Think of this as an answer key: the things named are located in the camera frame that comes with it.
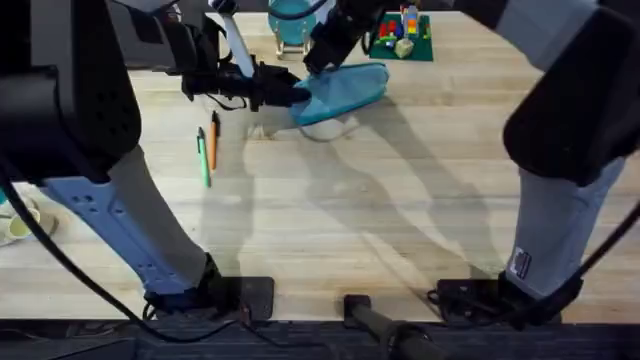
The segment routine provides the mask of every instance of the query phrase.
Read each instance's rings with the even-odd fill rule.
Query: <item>metal bracket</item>
[[[311,34],[307,30],[307,22],[302,23],[302,45],[289,45],[282,40],[280,36],[280,22],[276,21],[274,30],[276,36],[276,56],[278,60],[283,60],[286,54],[302,54],[307,56],[311,51]]]

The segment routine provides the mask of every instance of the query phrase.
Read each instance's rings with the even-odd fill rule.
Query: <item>orange pen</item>
[[[211,117],[211,135],[209,139],[211,141],[209,145],[209,168],[215,170],[217,167],[216,157],[218,153],[218,138],[220,137],[220,117],[216,111],[213,112]]]

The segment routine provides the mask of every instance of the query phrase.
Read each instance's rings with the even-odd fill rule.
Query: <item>green lego baseplate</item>
[[[388,24],[390,21],[395,20],[398,26],[402,26],[402,18],[399,14],[386,14],[383,22]],[[411,55],[404,59],[400,59],[392,49],[385,47],[384,45],[374,45],[371,49],[369,57],[371,59],[385,59],[385,60],[409,60],[409,61],[433,61],[433,43],[432,43],[432,31],[431,31],[431,19],[428,15],[420,16],[419,35],[412,39],[415,46]]]

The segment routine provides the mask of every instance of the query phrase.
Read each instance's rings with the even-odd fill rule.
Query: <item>white cup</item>
[[[29,209],[29,212],[31,212],[31,215],[40,224],[45,233],[50,235],[53,232],[56,225],[56,220],[53,216],[33,208]],[[6,225],[4,243],[1,245],[7,245],[18,240],[36,240],[36,237],[20,216],[14,215]]]

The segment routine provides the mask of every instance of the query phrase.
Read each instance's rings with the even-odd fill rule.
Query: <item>blue bowl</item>
[[[274,0],[269,6],[283,14],[295,14],[307,10],[311,5],[306,0]],[[311,34],[316,26],[316,16],[311,14],[300,20],[280,20],[269,15],[269,26],[275,33],[276,23],[280,30],[280,38],[286,45],[298,46],[304,43],[302,30],[306,29],[307,34]]]

